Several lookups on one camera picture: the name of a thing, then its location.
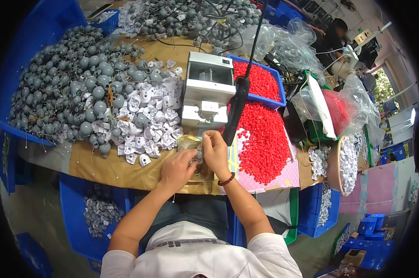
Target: fan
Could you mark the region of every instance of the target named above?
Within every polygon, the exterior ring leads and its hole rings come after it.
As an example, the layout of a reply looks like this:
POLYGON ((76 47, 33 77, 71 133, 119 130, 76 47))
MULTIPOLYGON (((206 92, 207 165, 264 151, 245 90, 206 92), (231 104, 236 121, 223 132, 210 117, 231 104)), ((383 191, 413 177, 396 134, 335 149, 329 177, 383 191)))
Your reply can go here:
POLYGON ((351 12, 356 12, 355 4, 353 4, 350 0, 341 0, 341 4, 346 7, 347 10, 351 12))

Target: beaded bracelet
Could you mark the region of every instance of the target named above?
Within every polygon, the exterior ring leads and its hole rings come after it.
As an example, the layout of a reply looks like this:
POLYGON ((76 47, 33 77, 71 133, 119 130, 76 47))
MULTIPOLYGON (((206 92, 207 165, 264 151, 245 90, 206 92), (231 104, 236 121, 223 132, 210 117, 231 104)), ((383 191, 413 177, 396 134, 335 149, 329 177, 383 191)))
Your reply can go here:
POLYGON ((231 177, 229 178, 228 181, 225 181, 225 182, 218 181, 217 184, 219 186, 225 186, 225 185, 229 184, 234 179, 235 175, 236 175, 236 173, 231 172, 231 177))

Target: woman's left hand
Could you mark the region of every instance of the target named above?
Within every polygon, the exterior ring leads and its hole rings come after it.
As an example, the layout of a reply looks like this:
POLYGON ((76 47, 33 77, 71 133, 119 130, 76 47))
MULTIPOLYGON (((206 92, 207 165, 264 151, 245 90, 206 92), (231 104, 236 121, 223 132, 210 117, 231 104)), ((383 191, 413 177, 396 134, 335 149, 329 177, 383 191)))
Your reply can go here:
POLYGON ((173 196, 182 189, 197 167, 197 161, 189 165, 189 162, 196 154, 196 149, 184 149, 168 157, 163 164, 161 181, 157 187, 161 188, 163 192, 168 193, 170 196, 173 196))

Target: woman's right hand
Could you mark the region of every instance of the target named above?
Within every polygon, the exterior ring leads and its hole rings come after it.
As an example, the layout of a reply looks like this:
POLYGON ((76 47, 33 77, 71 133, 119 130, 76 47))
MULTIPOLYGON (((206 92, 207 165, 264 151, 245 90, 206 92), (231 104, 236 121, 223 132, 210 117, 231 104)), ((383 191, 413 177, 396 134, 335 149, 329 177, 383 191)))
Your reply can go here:
POLYGON ((221 181, 228 180, 231 172, 228 169, 228 146, 220 132, 207 130, 203 132, 203 154, 206 164, 221 181))

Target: green plant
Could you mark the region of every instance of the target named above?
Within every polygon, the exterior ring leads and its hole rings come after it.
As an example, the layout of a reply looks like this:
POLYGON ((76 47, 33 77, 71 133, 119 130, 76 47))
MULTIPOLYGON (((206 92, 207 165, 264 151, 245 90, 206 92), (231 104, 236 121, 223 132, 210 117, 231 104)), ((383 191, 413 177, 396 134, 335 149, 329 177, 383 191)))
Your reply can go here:
MULTIPOLYGON (((382 103, 386 99, 395 95, 395 92, 393 91, 389 78, 387 77, 383 68, 377 70, 373 75, 375 74, 378 75, 378 78, 376 79, 376 86, 373 92, 373 97, 375 98, 376 102, 382 103)), ((398 109, 400 108, 397 102, 395 102, 395 106, 398 109)))

